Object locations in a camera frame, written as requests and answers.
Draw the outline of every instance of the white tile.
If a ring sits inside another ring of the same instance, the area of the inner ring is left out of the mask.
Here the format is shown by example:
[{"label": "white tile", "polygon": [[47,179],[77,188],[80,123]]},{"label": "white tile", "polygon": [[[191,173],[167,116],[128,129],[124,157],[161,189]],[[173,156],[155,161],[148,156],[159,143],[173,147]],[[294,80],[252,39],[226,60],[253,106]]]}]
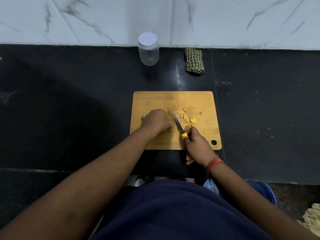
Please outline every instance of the white tile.
[{"label": "white tile", "polygon": [[301,0],[173,0],[171,46],[266,48]]},{"label": "white tile", "polygon": [[0,43],[79,44],[51,0],[0,0]]},{"label": "white tile", "polygon": [[143,32],[170,45],[172,0],[55,0],[83,45],[137,46]]},{"label": "white tile", "polygon": [[319,7],[320,0],[303,0],[268,48],[320,50]]}]

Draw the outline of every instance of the plastic jar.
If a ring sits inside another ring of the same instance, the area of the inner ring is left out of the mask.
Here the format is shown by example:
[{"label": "plastic jar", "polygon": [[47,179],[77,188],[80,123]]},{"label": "plastic jar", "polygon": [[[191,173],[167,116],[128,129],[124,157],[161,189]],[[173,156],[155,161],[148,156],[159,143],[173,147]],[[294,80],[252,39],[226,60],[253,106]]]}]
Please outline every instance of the plastic jar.
[{"label": "plastic jar", "polygon": [[139,36],[139,55],[146,66],[153,66],[158,62],[158,37],[154,33],[146,32]]}]

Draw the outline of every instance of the knife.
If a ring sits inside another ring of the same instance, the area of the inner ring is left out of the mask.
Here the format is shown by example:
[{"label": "knife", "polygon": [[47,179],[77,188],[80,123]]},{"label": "knife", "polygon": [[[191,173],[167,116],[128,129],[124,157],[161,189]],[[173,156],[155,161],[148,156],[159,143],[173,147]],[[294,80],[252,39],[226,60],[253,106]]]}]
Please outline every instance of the knife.
[{"label": "knife", "polygon": [[187,133],[184,131],[184,128],[183,128],[183,126],[181,125],[181,123],[180,123],[180,121],[179,121],[179,119],[178,119],[178,117],[176,116],[175,113],[173,114],[173,119],[174,119],[174,121],[176,122],[176,124],[177,124],[177,126],[178,126],[178,130],[179,130],[181,136],[188,138]]}]

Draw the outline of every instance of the navy blue shirt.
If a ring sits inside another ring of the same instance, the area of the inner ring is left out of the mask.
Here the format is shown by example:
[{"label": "navy blue shirt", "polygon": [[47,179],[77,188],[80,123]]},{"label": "navy blue shirt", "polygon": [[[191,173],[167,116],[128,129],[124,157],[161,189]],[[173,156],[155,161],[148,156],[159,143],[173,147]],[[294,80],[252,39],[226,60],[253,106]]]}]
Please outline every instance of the navy blue shirt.
[{"label": "navy blue shirt", "polygon": [[98,239],[270,239],[224,199],[197,184],[157,180],[116,199]]}]

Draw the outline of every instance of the checkered cloth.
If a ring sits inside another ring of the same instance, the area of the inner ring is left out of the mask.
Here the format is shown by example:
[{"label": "checkered cloth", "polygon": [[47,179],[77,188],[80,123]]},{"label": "checkered cloth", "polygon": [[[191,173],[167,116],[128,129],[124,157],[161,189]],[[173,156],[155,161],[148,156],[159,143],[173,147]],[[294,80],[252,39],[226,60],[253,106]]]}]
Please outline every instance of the checkered cloth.
[{"label": "checkered cloth", "polygon": [[188,72],[196,72],[202,74],[205,72],[205,67],[202,62],[202,51],[195,48],[186,48],[186,70]]}]

